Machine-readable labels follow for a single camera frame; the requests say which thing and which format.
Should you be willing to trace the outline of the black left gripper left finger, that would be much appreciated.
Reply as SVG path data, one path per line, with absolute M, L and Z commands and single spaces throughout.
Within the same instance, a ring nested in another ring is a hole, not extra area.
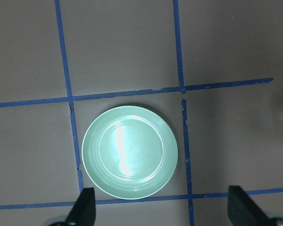
M 67 226 L 93 226 L 95 223 L 94 188 L 84 188 L 68 214 Z

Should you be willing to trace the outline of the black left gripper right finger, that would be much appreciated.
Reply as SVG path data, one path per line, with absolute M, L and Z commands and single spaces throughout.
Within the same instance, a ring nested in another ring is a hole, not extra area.
M 227 214 L 233 226 L 265 226 L 269 218 L 240 186 L 228 187 Z

